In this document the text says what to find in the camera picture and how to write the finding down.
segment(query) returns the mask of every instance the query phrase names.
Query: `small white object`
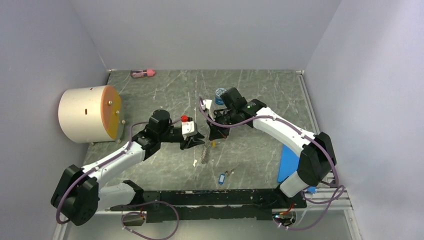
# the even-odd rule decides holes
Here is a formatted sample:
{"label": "small white object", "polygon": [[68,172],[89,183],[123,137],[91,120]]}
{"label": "small white object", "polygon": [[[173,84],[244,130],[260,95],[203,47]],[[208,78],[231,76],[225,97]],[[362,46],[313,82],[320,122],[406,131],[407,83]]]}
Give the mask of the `small white object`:
{"label": "small white object", "polygon": [[186,121],[181,124],[182,136],[186,139],[189,136],[194,135],[196,132],[196,126],[194,121]]}
{"label": "small white object", "polygon": [[204,111],[208,110],[210,119],[215,120],[215,117],[214,117],[215,106],[213,105],[212,100],[210,99],[203,100],[203,104],[201,104],[201,109],[203,109]]}

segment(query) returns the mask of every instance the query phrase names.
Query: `red cap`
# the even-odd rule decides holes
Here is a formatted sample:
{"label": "red cap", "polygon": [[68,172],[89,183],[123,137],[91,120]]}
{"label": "red cap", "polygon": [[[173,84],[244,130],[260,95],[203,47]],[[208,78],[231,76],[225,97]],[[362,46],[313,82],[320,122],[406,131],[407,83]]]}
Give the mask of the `red cap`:
{"label": "red cap", "polygon": [[153,77],[155,75],[155,70],[149,68],[146,70],[147,71],[147,77]]}
{"label": "red cap", "polygon": [[185,123],[185,122],[188,122],[188,121],[189,121],[189,117],[188,116],[186,116],[186,115],[182,115],[181,116],[181,122]]}

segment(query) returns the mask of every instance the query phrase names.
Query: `pink object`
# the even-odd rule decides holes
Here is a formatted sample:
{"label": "pink object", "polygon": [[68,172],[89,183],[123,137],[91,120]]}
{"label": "pink object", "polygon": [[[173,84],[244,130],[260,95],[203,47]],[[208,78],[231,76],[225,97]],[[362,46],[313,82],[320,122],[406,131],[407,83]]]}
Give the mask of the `pink object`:
{"label": "pink object", "polygon": [[155,75],[155,70],[149,68],[147,69],[147,77],[153,77]]}
{"label": "pink object", "polygon": [[153,77],[156,74],[155,70],[147,69],[147,70],[131,70],[130,75],[134,79],[144,78],[144,77]]}

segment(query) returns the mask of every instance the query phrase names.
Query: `blue tag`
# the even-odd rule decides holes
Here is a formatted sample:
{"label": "blue tag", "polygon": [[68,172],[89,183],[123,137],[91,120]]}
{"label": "blue tag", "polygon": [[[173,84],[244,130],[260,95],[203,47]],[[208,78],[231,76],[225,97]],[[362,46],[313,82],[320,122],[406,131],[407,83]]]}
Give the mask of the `blue tag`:
{"label": "blue tag", "polygon": [[223,185],[224,184],[224,180],[225,180],[225,174],[224,173],[221,173],[221,175],[219,176],[218,183],[220,185]]}

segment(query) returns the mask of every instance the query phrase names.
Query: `white wall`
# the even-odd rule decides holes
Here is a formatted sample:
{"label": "white wall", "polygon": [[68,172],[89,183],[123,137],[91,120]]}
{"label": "white wall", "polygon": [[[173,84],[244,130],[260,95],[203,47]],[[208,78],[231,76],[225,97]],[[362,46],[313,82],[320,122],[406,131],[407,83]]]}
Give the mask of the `white wall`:
{"label": "white wall", "polygon": [[71,0],[109,69],[305,69],[340,0]]}
{"label": "white wall", "polygon": [[424,3],[343,0],[306,68],[365,240],[423,239]]}
{"label": "white wall", "polygon": [[62,133],[60,97],[107,75],[69,0],[0,2],[0,239],[52,239],[50,198],[87,150]]}

